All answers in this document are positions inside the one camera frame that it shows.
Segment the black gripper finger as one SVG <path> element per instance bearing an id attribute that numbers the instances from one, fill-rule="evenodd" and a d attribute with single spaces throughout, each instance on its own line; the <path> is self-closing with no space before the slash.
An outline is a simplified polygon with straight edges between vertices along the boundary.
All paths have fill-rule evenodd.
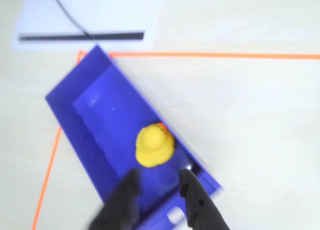
<path id="1" fill-rule="evenodd" d="M 196 175 L 189 169 L 179 170 L 179 194 L 184 198 L 188 227 L 196 230 L 229 229 Z"/>
<path id="2" fill-rule="evenodd" d="M 139 218 L 140 173 L 130 170 L 112 191 L 89 229 L 133 229 Z"/>

